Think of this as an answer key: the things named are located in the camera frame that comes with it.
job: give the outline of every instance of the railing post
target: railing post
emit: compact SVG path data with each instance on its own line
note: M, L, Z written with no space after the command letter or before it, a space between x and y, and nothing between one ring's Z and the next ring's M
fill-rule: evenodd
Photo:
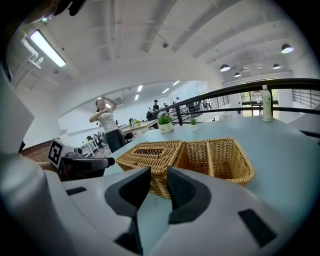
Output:
M272 90L269 88L268 91L270 92L270 99L271 99L271 116L274 117L274 100L272 99Z
M175 112L176 112L176 115L178 117L178 121L179 121L179 125L183 125L183 120L182 120L182 116L181 116L181 111L180 111L180 106L176 106L175 107Z

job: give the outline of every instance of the white plant pot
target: white plant pot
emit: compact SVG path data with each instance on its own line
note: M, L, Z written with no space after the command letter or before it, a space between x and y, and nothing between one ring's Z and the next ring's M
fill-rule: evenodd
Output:
M170 133L174 130L174 126L171 122L166 123L166 124L162 124L162 125L160 125L158 123L158 125L159 125L159 129L160 129L160 133L162 133L162 134L167 134L167 133Z
M191 131L195 132L195 131L198 131L198 130L199 130L199 125L198 124L195 124L195 125L191 124Z

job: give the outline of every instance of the small green plant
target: small green plant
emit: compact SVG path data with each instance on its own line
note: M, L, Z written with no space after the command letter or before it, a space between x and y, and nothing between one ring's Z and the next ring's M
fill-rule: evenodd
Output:
M197 119L195 119L194 117L192 117L192 118L190 119L190 123L191 123L192 126L195 126L195 125L197 124Z
M169 124L172 121L172 118L170 116L162 116L158 119L159 125L166 125Z

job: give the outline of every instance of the white desk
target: white desk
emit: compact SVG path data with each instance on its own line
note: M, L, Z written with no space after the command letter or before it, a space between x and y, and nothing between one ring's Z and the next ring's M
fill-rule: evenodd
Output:
M124 135L127 133L132 133L133 137L136 139L137 137L147 132L148 128L153 126L154 124L158 124L158 120L152 120L152 121L145 122L144 124L140 124L139 126L134 125L134 126L125 128L121 130L121 134Z
M203 140L233 137L242 146L255 170L247 189L264 200L288 222L303 220L315 202L320 183L320 146L293 126L273 119L262 121L261 116L235 118L200 123L198 131L190 125L175 126L170 133L151 130L112 153L117 159L141 142L167 140ZM122 172L115 164L104 175ZM137 218L144 254L163 236L168 228L171 201L149 193L140 207Z
M86 147L86 148L88 149L90 155L93 155L93 157L96 156L95 153L94 153L94 150L97 149L98 151L100 151L100 149L99 149L99 147L98 147L95 139L94 139L94 140L90 140L89 142L84 143L84 144L82 144L82 145L79 146L79 148L84 148L84 147Z

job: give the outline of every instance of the table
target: table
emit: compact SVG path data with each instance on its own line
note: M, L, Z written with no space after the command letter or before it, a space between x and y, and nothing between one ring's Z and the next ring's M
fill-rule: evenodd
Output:
M148 128L153 126L154 124L158 124L158 120L148 121L147 123L140 124L139 126L134 125L132 127L125 128L125 129L121 130L120 132L122 135L127 134L127 133L132 133L133 137L136 139L138 136L147 132Z
M288 222L298 224L310 211L320 184L320 146L296 128L277 119L266 123L261 116L175 126L170 133L150 130L109 157L117 159L141 142L203 140L232 137L242 146L255 170L247 189L264 200ZM122 172L115 164L104 175ZM149 193L138 211L138 228L144 253L168 228L171 201Z
M90 140L89 142L80 145L79 148L87 147L87 149L89 149L90 155L93 155L93 157L95 157L96 155L95 155L94 151L92 150L92 148L91 148L91 146L90 146L90 144L92 143L93 146L95 147L94 150L97 149L98 151L100 151L100 149L99 149L99 147L98 147L98 145L97 145L97 143L96 143L95 140L96 140L96 139Z

